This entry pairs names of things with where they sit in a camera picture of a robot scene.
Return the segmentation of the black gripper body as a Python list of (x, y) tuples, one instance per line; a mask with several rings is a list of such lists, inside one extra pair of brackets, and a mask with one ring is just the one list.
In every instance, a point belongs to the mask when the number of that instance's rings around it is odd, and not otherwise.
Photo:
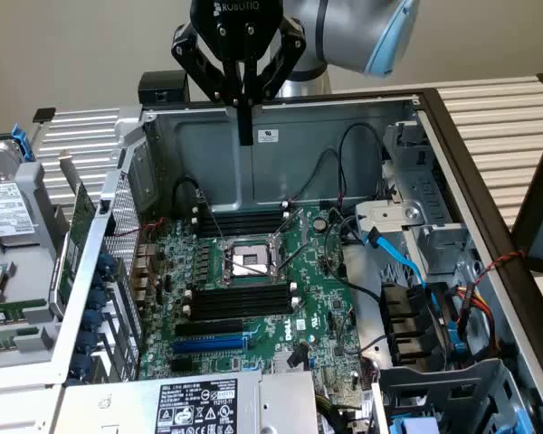
[(193, 1), (191, 24), (217, 59), (260, 59), (283, 18), (282, 1)]

